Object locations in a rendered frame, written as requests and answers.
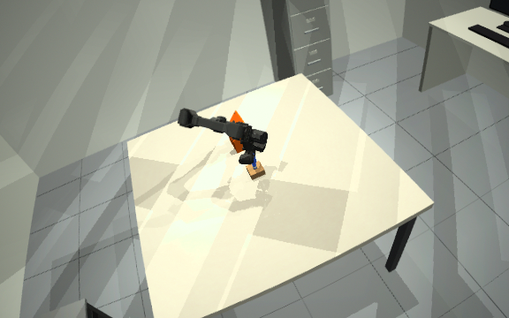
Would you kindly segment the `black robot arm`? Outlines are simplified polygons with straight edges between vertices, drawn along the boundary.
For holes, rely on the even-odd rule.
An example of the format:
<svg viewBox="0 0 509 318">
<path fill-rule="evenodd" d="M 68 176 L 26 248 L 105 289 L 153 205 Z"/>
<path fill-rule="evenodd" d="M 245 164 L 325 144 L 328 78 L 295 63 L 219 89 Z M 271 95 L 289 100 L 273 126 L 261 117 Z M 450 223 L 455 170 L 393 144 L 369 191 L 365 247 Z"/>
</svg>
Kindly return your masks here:
<svg viewBox="0 0 509 318">
<path fill-rule="evenodd" d="M 236 122 L 234 120 L 228 121 L 224 116 L 216 116 L 211 118 L 204 118 L 197 115 L 194 110 L 181 109 L 179 113 L 178 124 L 184 128 L 192 128 L 194 126 L 202 126 L 213 130 L 215 133 L 226 133 L 234 140 L 254 142 L 252 149 L 260 153 L 266 148 L 268 133 L 265 131 L 252 129 L 253 126 L 244 122 Z"/>
</svg>

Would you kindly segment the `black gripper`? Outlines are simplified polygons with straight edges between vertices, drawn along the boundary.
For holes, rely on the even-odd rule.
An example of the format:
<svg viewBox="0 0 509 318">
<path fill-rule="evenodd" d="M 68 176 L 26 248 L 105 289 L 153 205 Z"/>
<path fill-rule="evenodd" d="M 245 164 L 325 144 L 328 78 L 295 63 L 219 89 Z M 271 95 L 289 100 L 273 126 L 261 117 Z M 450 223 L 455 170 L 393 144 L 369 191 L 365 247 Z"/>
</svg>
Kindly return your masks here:
<svg viewBox="0 0 509 318">
<path fill-rule="evenodd" d="M 244 154 L 240 155 L 240 157 L 239 157 L 239 164 L 248 164 L 248 165 L 250 165 L 250 164 L 254 163 L 255 151 L 256 150 L 251 148 L 253 146 L 254 142 L 251 141 L 251 140 L 248 143 L 244 142 L 244 141 L 241 141 L 240 144 L 243 145 L 242 150 L 246 150 L 246 151 L 245 151 Z"/>
</svg>

